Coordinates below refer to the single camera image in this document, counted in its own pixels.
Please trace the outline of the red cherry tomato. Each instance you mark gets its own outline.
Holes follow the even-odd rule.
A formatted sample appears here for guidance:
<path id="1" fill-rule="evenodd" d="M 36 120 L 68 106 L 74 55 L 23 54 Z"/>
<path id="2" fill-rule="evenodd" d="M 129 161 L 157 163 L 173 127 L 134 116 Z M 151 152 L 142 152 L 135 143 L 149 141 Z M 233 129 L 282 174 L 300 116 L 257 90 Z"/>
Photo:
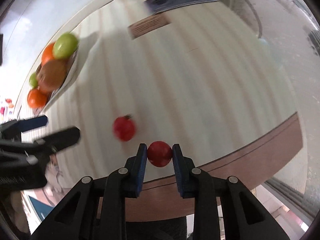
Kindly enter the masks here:
<path id="1" fill-rule="evenodd" d="M 136 133 L 136 125 L 131 115 L 120 116 L 115 119 L 112 131 L 120 141 L 130 141 Z"/>
<path id="2" fill-rule="evenodd" d="M 163 141 L 154 141 L 147 150 L 147 158 L 155 167 L 165 167 L 172 159 L 171 147 Z"/>

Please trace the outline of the large green apple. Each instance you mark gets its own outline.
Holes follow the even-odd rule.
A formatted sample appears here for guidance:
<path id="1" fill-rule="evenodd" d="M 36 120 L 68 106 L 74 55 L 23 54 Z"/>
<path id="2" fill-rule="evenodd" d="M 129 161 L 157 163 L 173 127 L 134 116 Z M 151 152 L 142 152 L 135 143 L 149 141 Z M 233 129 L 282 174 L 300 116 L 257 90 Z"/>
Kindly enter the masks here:
<path id="1" fill-rule="evenodd" d="M 29 85 L 32 89 L 36 89 L 39 86 L 36 72 L 33 72 L 33 74 L 31 74 L 29 77 Z"/>

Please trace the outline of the red yellow apple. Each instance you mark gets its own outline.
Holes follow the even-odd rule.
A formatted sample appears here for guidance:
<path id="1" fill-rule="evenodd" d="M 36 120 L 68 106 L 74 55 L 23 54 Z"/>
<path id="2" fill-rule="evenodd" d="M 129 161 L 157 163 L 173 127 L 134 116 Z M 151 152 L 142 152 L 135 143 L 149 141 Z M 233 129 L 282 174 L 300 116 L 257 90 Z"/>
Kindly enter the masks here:
<path id="1" fill-rule="evenodd" d="M 66 75 L 65 61 L 52 60 L 47 62 L 37 74 L 39 89 L 45 93 L 53 92 L 61 87 Z"/>

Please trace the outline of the large orange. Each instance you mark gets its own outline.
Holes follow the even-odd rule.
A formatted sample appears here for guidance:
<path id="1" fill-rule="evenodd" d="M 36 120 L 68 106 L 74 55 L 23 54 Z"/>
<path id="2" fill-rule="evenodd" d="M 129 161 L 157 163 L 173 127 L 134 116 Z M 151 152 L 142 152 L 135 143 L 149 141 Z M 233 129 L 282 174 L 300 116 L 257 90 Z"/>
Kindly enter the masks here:
<path id="1" fill-rule="evenodd" d="M 44 49 L 41 57 L 41 65 L 45 65 L 47 62 L 52 61 L 54 59 L 53 56 L 53 47 L 54 47 L 54 42 L 48 44 L 46 48 Z"/>

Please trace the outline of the small green apple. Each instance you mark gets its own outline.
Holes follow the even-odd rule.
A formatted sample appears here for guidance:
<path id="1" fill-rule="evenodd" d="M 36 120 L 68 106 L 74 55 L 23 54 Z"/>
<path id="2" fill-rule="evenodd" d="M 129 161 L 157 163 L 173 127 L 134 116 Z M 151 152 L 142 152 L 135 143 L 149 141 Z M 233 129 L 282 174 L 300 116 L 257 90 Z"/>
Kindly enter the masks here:
<path id="1" fill-rule="evenodd" d="M 73 33 L 62 34 L 54 43 L 53 57 L 57 60 L 64 60 L 72 56 L 77 50 L 78 39 Z"/>

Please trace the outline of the striped cat table mat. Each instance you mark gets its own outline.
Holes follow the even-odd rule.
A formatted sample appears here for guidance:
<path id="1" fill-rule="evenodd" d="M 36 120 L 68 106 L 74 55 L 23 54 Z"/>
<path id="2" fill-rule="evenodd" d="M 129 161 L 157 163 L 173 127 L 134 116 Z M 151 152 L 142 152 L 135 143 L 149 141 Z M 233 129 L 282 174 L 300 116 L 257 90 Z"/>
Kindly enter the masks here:
<path id="1" fill-rule="evenodd" d="M 122 167 L 139 144 L 179 144 L 210 174 L 238 177 L 249 189 L 302 149 L 297 109 L 267 45 L 221 2 L 166 12 L 170 24 L 132 39 L 128 26 L 151 16 L 146 0 L 113 0 L 72 29 L 76 71 L 44 111 L 48 124 L 25 141 L 76 126 L 76 146 L 54 156 L 36 199 L 55 206 L 84 176 Z M 130 141 L 112 131 L 131 115 Z"/>

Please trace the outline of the brown mat label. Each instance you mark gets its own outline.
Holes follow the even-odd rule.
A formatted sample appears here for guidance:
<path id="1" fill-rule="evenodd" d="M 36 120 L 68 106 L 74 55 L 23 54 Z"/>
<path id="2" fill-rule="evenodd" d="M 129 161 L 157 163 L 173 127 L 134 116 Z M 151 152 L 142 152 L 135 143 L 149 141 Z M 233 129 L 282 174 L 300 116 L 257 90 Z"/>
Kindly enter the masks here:
<path id="1" fill-rule="evenodd" d="M 134 40 L 141 37 L 151 31 L 169 25 L 171 22 L 166 16 L 166 14 L 155 14 L 148 16 L 138 22 L 135 22 L 128 26 L 131 38 Z"/>

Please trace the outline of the colourful wall sticker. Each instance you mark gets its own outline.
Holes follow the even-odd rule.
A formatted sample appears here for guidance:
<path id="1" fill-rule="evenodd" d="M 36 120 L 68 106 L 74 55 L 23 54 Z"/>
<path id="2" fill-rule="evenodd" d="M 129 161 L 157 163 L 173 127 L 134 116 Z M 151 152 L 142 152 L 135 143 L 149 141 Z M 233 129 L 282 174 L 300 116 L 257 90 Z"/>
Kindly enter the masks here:
<path id="1" fill-rule="evenodd" d="M 1 98 L 1 116 L 5 116 L 10 113 L 14 109 L 15 105 L 13 104 L 11 99 Z"/>

